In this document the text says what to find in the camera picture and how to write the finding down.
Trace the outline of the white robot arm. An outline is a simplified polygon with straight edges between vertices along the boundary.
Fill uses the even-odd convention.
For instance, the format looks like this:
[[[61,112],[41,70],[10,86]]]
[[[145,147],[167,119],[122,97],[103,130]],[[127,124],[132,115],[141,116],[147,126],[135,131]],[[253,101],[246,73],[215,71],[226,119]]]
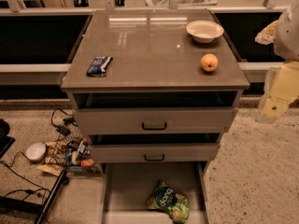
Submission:
[[[259,121],[272,123],[279,119],[299,96],[299,0],[283,11],[255,37],[263,45],[274,45],[274,52],[284,59],[279,68],[268,70],[259,103]]]

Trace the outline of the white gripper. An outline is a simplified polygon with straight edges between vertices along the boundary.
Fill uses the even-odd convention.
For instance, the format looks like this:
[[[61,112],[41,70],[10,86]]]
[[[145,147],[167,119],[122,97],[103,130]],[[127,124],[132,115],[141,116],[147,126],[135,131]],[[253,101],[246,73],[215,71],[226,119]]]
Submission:
[[[255,41],[262,45],[274,42],[277,21],[268,24],[255,36]],[[278,70],[270,86],[268,97],[263,96],[258,105],[257,120],[261,123],[273,123],[279,119],[299,96],[299,62],[286,62]]]

